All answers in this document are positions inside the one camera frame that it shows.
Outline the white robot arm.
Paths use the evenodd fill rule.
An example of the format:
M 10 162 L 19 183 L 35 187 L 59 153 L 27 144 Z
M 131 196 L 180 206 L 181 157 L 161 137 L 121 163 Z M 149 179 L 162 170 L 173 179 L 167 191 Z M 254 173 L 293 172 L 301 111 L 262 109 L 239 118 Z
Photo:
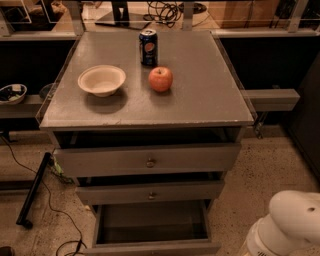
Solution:
M 236 256 L 289 256 L 320 245 L 320 194 L 286 190 L 269 202 L 269 213 L 250 228 Z

